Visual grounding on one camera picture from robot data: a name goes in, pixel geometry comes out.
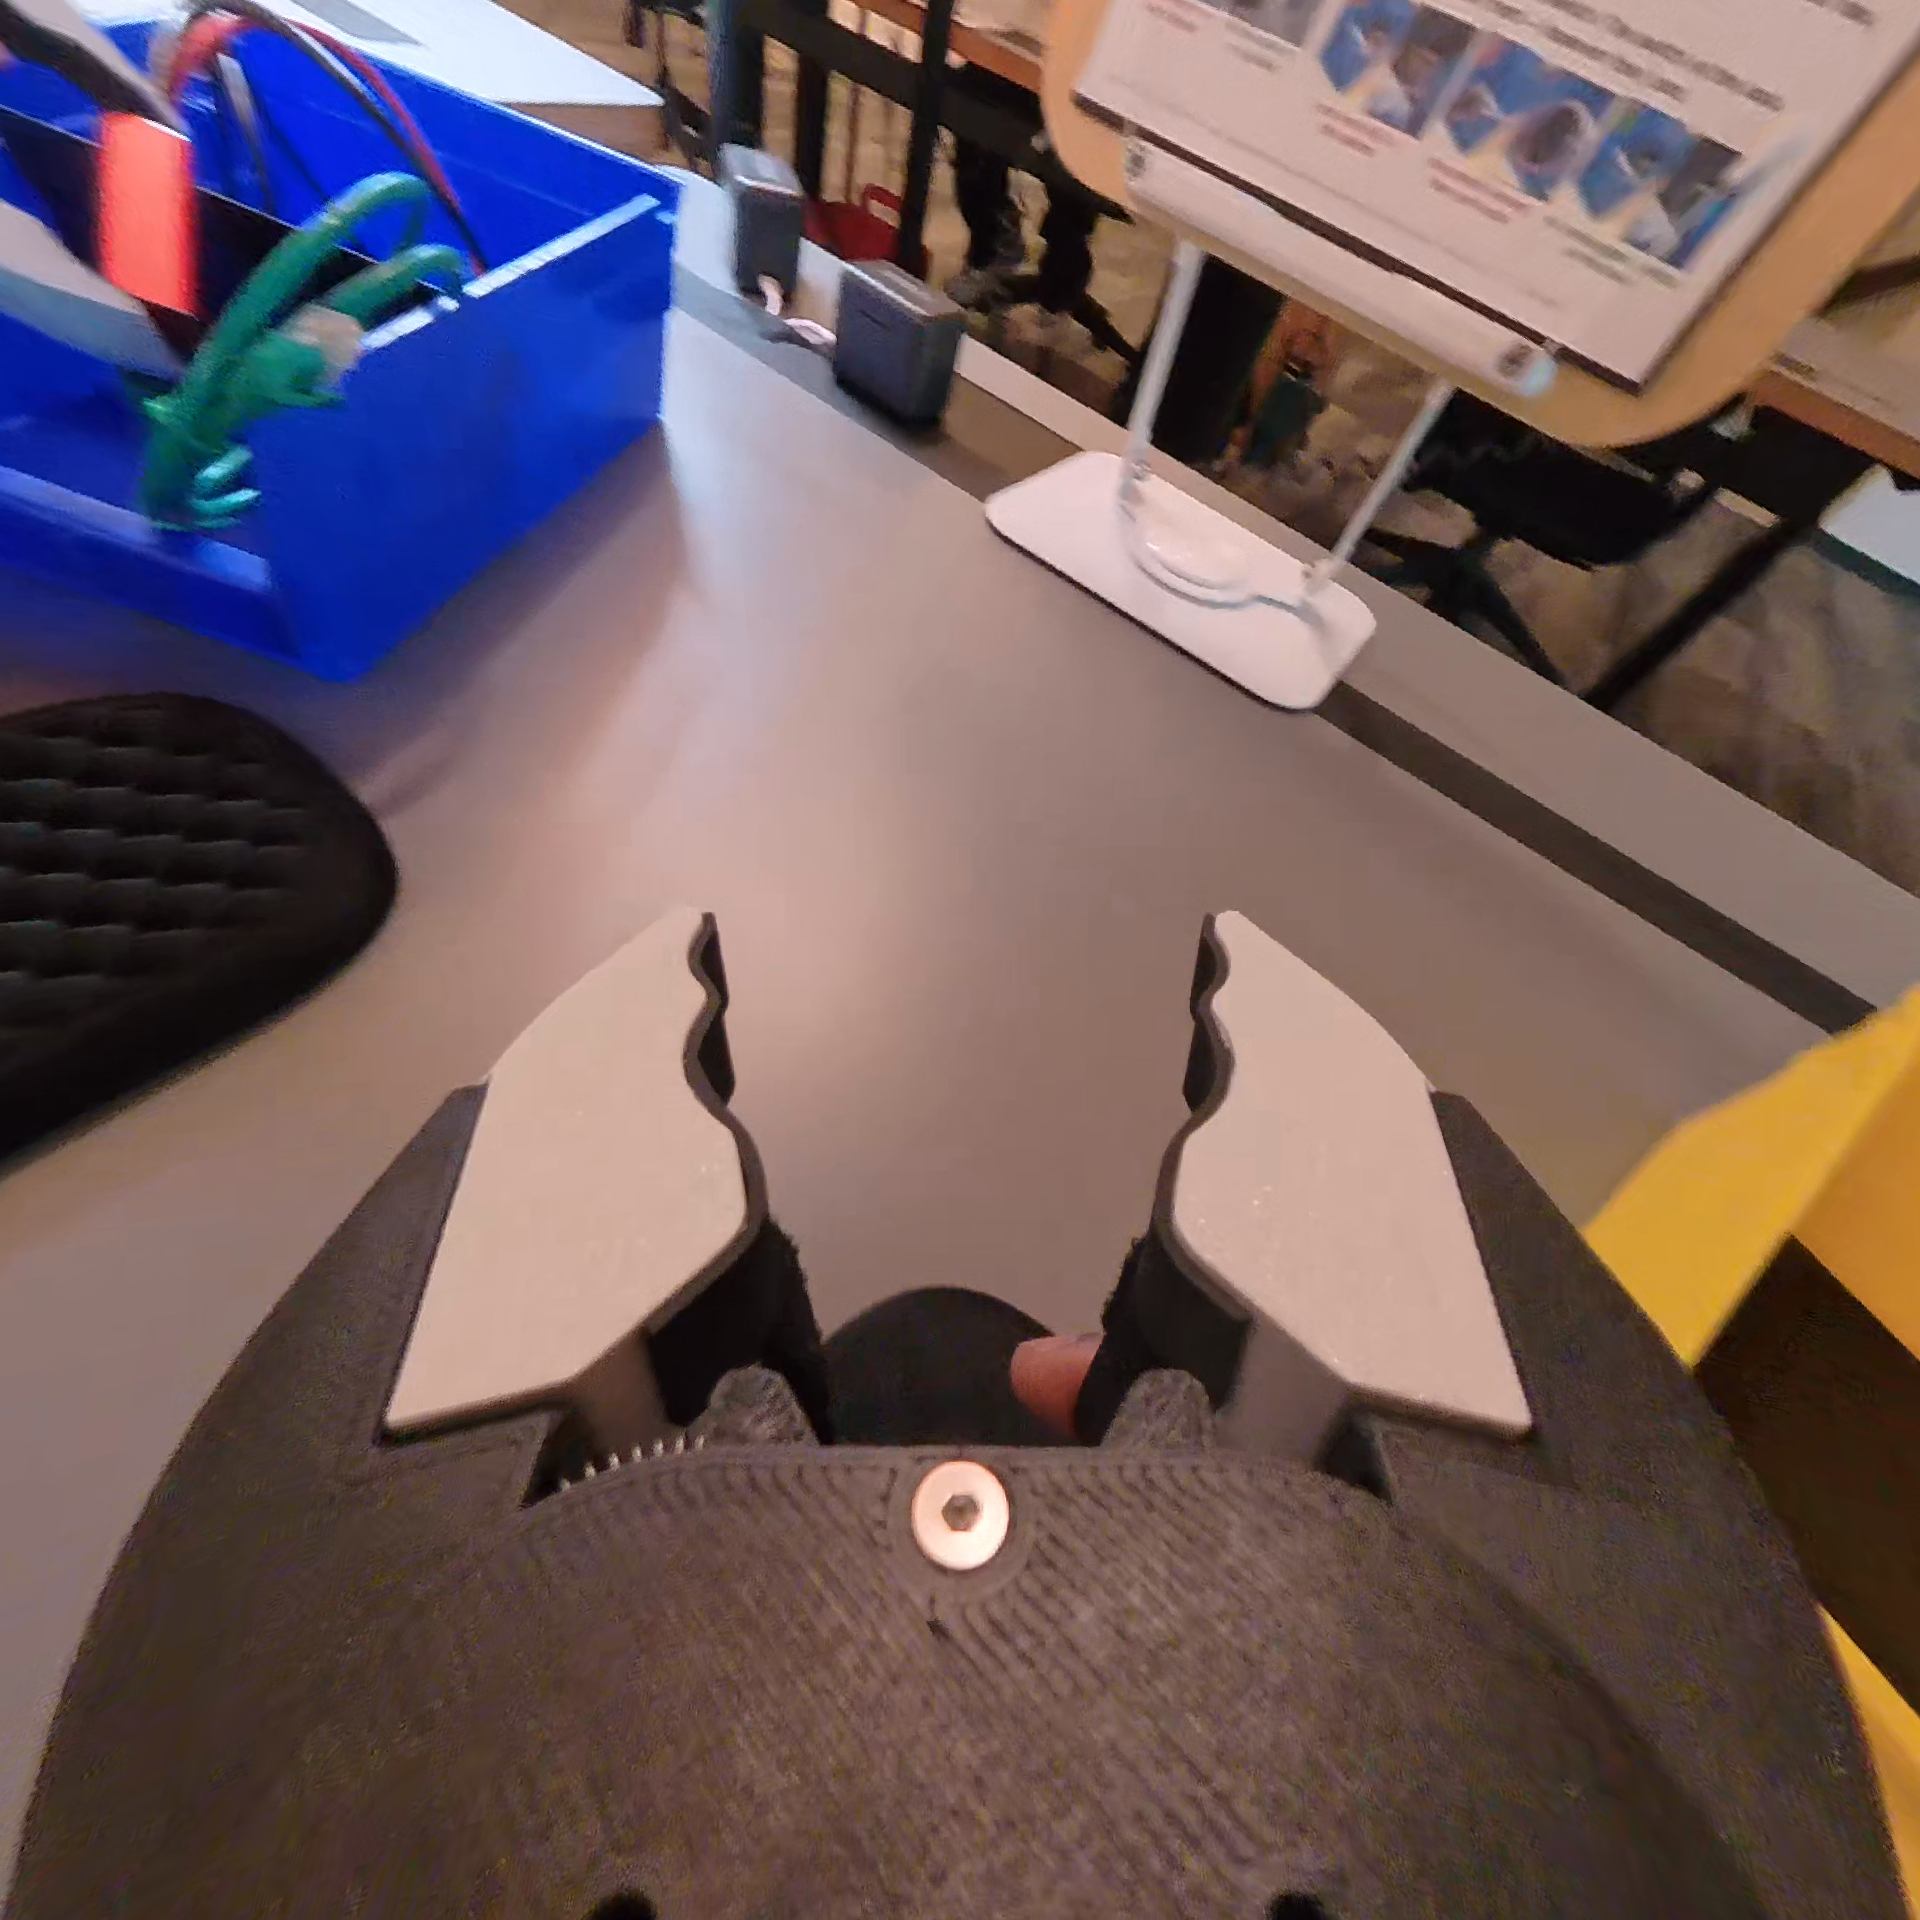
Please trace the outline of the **red ethernet splitter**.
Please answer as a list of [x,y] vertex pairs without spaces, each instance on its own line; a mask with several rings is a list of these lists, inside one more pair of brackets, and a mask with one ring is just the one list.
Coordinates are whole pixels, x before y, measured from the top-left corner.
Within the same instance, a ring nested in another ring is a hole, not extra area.
[[165,314],[201,314],[194,157],[186,132],[106,111],[93,172],[93,243],[120,294]]

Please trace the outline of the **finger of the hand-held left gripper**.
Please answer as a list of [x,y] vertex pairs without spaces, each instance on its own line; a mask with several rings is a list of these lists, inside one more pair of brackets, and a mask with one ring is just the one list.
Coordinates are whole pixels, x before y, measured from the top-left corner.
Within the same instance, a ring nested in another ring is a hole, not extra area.
[[178,378],[178,352],[153,314],[37,216],[4,205],[4,314],[95,360],[142,378]]
[[60,75],[102,113],[182,129],[178,111],[153,77],[70,2],[4,2],[4,52]]

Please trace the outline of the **black bin divider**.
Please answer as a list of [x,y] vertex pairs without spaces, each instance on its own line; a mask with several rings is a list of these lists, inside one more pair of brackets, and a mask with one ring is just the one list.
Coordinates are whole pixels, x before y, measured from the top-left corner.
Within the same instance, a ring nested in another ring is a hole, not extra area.
[[[95,157],[98,122],[93,132],[85,132],[49,118],[4,108],[4,201],[37,216],[75,255],[102,274],[93,243]],[[186,321],[142,302],[162,336],[178,352],[178,360],[198,350],[206,328],[231,300],[238,300],[247,278],[289,242],[305,243],[299,255],[305,274],[298,281],[290,300],[337,296],[337,287],[358,287],[363,281],[370,281],[384,302],[375,302],[370,294],[357,294],[344,302],[344,308],[357,312],[363,324],[412,302],[416,283],[455,294],[473,274],[473,263],[458,246],[431,243],[416,225],[402,230],[402,243],[390,255],[375,255],[366,249],[357,225],[318,235],[318,216],[295,225],[270,210],[203,189],[201,181],[194,186],[201,223],[201,314]]]

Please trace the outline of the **person's right hand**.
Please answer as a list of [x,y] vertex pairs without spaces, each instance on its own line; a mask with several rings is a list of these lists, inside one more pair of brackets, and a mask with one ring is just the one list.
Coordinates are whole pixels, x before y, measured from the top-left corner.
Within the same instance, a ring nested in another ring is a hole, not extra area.
[[1010,1394],[1065,1444],[1075,1444],[1075,1404],[1099,1351],[1099,1331],[1047,1331],[1010,1354]]

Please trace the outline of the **blue plastic bin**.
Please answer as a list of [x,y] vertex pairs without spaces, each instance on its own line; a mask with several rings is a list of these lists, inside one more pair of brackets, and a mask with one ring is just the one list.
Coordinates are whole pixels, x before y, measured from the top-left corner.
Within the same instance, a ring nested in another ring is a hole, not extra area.
[[[661,403],[678,179],[377,63],[267,2],[106,30],[194,179],[375,255],[416,225],[471,281],[363,324],[277,246],[178,378],[4,321],[4,629],[132,616],[351,682],[638,442]],[[4,108],[98,108],[12,63]]]

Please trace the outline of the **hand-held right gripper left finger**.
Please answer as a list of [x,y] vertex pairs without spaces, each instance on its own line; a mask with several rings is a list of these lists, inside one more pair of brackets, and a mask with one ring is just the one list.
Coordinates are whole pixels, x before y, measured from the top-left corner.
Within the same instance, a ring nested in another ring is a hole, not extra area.
[[413,1439],[550,1410],[585,1454],[688,1426],[769,1330],[716,921],[674,905],[495,1060],[388,1399]]

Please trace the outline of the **black quilted wrist pad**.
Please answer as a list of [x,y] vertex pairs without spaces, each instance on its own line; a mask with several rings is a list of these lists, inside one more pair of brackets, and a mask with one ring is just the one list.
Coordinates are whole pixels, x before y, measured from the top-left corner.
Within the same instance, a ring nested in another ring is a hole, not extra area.
[[203,696],[4,718],[4,1157],[238,1043],[377,936],[397,852],[329,762]]

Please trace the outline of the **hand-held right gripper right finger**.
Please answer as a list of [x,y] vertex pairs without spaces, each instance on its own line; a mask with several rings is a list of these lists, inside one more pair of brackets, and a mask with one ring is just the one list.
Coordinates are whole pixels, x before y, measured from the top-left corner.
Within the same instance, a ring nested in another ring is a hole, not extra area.
[[1535,1426],[1434,1089],[1249,915],[1204,923],[1187,1123],[1154,1199],[1154,1358],[1242,1454],[1310,1462],[1358,1410]]

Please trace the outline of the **grey power adapter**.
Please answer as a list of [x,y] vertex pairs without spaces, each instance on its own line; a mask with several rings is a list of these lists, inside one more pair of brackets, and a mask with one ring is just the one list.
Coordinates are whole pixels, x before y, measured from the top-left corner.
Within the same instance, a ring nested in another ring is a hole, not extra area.
[[946,416],[968,312],[891,258],[848,258],[837,274],[832,380],[904,425]]
[[761,296],[766,283],[799,290],[806,199],[795,166],[756,146],[716,148],[716,181],[734,220],[734,281]]

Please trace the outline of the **yellow plastic bin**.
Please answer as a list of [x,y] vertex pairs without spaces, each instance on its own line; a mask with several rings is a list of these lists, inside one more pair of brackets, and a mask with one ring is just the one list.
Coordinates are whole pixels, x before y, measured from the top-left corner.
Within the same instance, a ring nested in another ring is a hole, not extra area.
[[1586,1239],[1730,1428],[1851,1691],[1917,1913],[1917,990],[1678,1123]]

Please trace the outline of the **grey desk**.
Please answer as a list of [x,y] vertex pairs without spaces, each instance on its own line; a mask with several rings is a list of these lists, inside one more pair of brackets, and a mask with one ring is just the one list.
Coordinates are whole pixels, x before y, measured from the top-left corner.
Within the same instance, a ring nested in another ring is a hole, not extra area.
[[669,905],[827,1327],[965,1283],[1085,1327],[1239,909],[1570,1218],[1917,978],[1917,899],[1372,582],[1261,707],[991,532],[1106,419],[975,356],[904,442],[724,278],[682,186],[661,422],[358,682],[4,582],[4,707],[182,688],[370,804],[324,991],[4,1173],[4,1857],[120,1539],[227,1363],[438,1107]]

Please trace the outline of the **instruction poster board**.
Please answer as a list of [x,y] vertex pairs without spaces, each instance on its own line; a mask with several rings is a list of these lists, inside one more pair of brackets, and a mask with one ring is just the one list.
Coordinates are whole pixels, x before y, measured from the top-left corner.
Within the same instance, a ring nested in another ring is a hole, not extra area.
[[1917,2],[1059,2],[1044,129],[1573,446],[1745,391],[1917,199]]

